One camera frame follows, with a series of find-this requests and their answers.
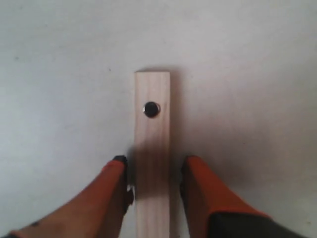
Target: wooden plank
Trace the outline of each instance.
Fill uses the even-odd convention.
[[[160,113],[142,111],[155,102]],[[135,182],[137,238],[169,237],[169,72],[135,73]]]

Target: white surface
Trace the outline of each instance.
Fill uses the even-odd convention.
[[[133,72],[153,67],[172,73],[174,158],[203,156],[251,205],[316,237],[316,22],[315,0],[2,0],[0,234],[128,151]],[[134,234],[130,209],[121,237]]]

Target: black button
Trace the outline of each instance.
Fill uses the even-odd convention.
[[[155,102],[145,103],[143,112],[147,117],[154,118],[159,114],[159,105]]]

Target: wooden board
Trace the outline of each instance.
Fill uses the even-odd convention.
[[[160,113],[144,115],[146,102]],[[169,237],[169,72],[135,73],[135,182],[137,238]]]

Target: screw head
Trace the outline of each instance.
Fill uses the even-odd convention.
[[[159,104],[155,102],[147,102],[145,103],[143,107],[143,113],[148,117],[148,118],[154,118],[156,117],[160,112],[160,107]]]

